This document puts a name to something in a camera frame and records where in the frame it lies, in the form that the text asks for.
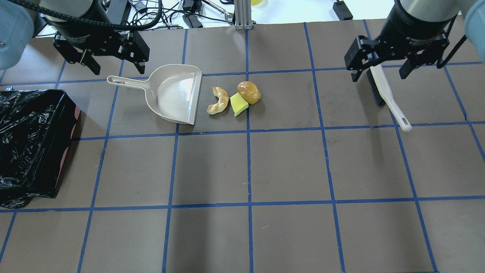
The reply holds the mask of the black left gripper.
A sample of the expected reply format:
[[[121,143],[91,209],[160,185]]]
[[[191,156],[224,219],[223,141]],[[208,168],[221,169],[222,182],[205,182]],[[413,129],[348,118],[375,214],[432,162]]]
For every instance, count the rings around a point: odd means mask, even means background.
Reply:
[[[88,67],[95,75],[100,74],[100,65],[94,56],[114,56],[134,64],[140,74],[145,73],[145,62],[149,60],[150,48],[138,31],[120,33],[115,30],[92,29],[91,33],[63,36],[57,32],[53,47],[64,59]]]

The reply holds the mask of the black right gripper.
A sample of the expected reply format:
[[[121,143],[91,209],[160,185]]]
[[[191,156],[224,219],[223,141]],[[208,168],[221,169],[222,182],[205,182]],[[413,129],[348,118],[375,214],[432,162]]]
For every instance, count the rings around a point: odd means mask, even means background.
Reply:
[[[381,37],[357,36],[344,56],[344,63],[351,71],[352,81],[357,82],[370,67],[386,61],[406,60],[399,69],[400,78],[404,80],[420,66],[435,64],[449,45],[445,33],[425,40],[395,36],[386,41]]]

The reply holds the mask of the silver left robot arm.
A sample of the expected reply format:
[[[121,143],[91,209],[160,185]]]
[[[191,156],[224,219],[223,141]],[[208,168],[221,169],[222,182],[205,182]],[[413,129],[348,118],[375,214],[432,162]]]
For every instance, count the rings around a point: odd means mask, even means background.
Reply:
[[[81,64],[99,75],[95,57],[113,56],[131,62],[140,74],[145,72],[150,49],[140,31],[151,24],[129,26],[127,8],[115,22],[100,0],[2,0],[0,11],[1,70],[20,61],[42,20],[56,30],[53,46],[67,63]]]

